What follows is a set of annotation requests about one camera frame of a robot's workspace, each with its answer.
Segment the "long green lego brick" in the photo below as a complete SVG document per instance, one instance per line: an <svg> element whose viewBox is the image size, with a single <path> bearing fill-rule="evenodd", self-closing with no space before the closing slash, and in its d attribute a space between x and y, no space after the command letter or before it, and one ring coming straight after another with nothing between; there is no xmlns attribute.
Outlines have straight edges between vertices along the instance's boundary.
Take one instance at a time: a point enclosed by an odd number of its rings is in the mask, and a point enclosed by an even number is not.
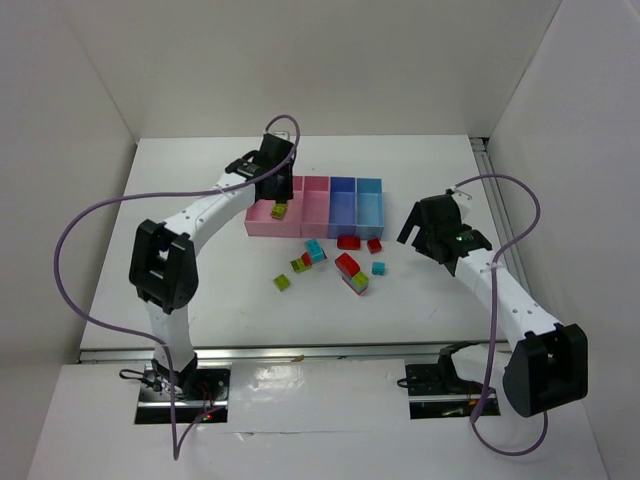
<svg viewBox="0 0 640 480"><path fill-rule="evenodd" d="M278 221L283 220L286 216L287 210L288 210L287 202L275 202L271 209L270 216L273 219Z"/></svg>

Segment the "green red cyan lego stack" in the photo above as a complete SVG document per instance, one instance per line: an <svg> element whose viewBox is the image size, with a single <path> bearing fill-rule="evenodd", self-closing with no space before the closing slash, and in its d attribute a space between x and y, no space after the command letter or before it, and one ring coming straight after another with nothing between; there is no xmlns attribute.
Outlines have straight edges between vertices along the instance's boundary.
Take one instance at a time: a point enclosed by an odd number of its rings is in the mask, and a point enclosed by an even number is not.
<svg viewBox="0 0 640 480"><path fill-rule="evenodd" d="M327 259L326 253L317 239L305 242L305 252L290 262L294 273L302 273L311 269L314 265Z"/></svg>

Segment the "small green lego brick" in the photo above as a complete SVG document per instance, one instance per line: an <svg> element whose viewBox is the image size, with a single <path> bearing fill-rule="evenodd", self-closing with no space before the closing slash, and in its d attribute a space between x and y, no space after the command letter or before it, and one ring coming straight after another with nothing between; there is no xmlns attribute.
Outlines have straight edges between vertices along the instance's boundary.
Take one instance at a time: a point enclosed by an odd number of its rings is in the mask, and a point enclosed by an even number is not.
<svg viewBox="0 0 640 480"><path fill-rule="evenodd" d="M276 278L274 278L273 283L280 292L286 290L291 285L290 280L284 274L280 274Z"/></svg>

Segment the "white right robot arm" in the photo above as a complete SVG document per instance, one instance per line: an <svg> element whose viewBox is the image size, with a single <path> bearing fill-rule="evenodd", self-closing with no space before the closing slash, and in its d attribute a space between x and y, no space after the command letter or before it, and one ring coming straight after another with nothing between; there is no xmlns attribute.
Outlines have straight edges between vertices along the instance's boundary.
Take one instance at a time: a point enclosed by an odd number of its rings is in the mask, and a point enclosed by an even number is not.
<svg viewBox="0 0 640 480"><path fill-rule="evenodd" d="M576 324L564 325L538 306L495 259L496 251L479 231L463 222L461 192L424 198L414 204L397 241L444 266L488 309L497 286L497 326L512 355L501 387L522 417L583 399L588 393L588 340Z"/></svg>

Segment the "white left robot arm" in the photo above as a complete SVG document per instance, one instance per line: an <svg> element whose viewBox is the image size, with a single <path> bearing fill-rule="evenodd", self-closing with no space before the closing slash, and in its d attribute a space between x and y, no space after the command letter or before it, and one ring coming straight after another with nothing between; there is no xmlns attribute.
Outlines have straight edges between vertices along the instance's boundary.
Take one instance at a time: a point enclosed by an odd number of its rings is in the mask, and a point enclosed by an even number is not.
<svg viewBox="0 0 640 480"><path fill-rule="evenodd" d="M191 388L197 370L187 308L199 285L197 255L257 201L293 198L294 156L291 141L266 133L257 150L225 168L211 194L161 222L145 220L136 230L129 281L145 304L152 335L160 339L152 367L180 391Z"/></svg>

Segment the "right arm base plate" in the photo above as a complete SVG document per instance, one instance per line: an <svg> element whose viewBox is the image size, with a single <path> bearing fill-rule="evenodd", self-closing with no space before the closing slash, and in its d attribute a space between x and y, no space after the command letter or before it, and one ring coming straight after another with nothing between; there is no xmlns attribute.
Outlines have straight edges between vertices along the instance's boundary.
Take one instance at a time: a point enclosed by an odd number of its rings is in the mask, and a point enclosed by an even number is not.
<svg viewBox="0 0 640 480"><path fill-rule="evenodd" d="M396 384L408 394L412 420L469 417L482 391L479 383L446 379L436 364L408 364Z"/></svg>

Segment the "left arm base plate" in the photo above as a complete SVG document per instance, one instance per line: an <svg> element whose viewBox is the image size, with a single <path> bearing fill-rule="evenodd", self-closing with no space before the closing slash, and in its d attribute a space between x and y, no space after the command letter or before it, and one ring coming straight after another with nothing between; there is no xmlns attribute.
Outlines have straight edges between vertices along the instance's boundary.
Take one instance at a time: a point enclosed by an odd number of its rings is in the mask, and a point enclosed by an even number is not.
<svg viewBox="0 0 640 480"><path fill-rule="evenodd" d="M140 382L134 423L137 425L170 424L169 385L155 372L123 369L120 376ZM196 371L187 390L177 389L176 422L187 425L198 415L209 414L203 424L226 423L228 421L228 399L231 370L228 367L204 368Z"/></svg>

